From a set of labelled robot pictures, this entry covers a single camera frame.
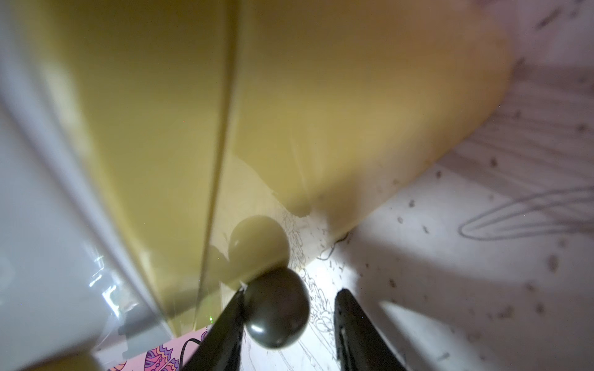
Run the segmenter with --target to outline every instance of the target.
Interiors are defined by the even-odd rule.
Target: olive green sphere
[[[248,284],[244,315],[248,333],[263,347],[276,349],[291,345],[307,326],[307,288],[289,268],[265,273]]]

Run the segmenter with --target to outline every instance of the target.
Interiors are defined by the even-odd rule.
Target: yellow plastic surface
[[[502,32],[463,0],[14,5],[178,335],[216,318],[219,281],[331,246],[480,125],[510,76]]]
[[[77,353],[58,359],[49,360],[29,368],[29,371],[64,371],[64,370],[85,370],[85,371],[105,371],[97,364],[97,361],[87,353]]]

